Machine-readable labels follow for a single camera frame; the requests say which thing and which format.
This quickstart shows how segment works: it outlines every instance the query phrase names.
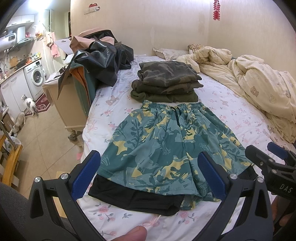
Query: floor mat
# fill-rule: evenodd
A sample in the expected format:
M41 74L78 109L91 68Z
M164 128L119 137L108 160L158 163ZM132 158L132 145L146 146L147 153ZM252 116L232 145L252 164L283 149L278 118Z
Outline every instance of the floor mat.
M50 107L50 103L45 95L45 93L43 93L40 98L35 102L36 103L36 107L37 107L37 111L38 113L40 112L44 112L47 111L48 108ZM31 111L28 111L25 116L31 115Z

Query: camouflage shorts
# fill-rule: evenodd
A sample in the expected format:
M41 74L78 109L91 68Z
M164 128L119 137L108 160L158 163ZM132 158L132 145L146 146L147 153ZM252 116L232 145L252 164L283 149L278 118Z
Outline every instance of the camouflage shorts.
M162 195L187 194L182 209L214 201L197 165L208 152L228 173L251 162L234 133L202 103L171 107L145 100L117 127L97 174L120 185Z

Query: red hanging ornament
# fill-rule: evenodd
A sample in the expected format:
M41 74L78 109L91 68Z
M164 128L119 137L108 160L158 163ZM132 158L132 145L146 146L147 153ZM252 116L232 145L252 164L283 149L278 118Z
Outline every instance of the red hanging ornament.
M220 20L220 3L219 0L214 0L214 20Z

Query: stack of folded clothes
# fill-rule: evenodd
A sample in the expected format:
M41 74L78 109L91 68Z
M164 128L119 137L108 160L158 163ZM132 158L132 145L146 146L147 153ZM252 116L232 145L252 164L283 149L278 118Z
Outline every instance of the stack of folded clothes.
M142 102L195 102L194 88L202 78L190 65L177 61L140 63L139 80L132 82L131 97Z

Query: white cabinet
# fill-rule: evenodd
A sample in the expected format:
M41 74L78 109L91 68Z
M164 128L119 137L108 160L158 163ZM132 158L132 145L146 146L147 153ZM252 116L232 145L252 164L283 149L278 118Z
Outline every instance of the white cabinet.
M16 16L12 17L9 23L6 26L6 29L16 29L22 26L25 26L26 28L31 26L32 23L35 21L34 15L22 15L22 16Z
M26 106L23 103L22 96L26 95L28 98L32 98L31 92L29 90L24 71L20 70L15 73L13 76L8 78L9 85L11 87L13 96L17 102L18 107L21 111L26 109Z
M26 109L22 96L26 95L28 98L32 98L24 71L21 69L11 75L1 84L0 90L6 105L9 107L9 112L16 119L17 115Z
M7 28L13 27L15 25L19 25L22 23L22 16L12 17L11 20L7 24Z
M9 107L9 112L11 113L12 117L16 119L17 115L20 113L20 108L18 107L18 104L13 96L11 87L9 85L9 80L6 80L1 84L0 90L6 105Z
M21 23L33 23L35 16L34 15L23 15Z

